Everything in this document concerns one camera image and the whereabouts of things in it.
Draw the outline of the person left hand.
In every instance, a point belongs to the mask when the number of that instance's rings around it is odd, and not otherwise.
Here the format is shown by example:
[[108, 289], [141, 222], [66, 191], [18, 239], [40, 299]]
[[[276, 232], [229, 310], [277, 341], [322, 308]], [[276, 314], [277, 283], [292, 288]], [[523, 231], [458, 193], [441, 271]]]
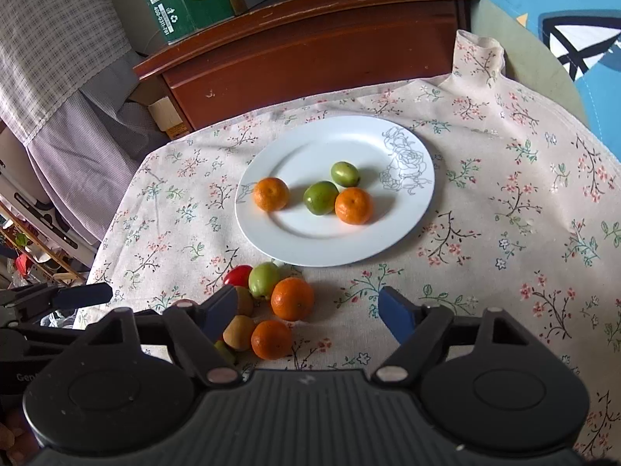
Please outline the person left hand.
[[40, 447], [21, 409], [1, 414], [1, 464], [26, 465]]

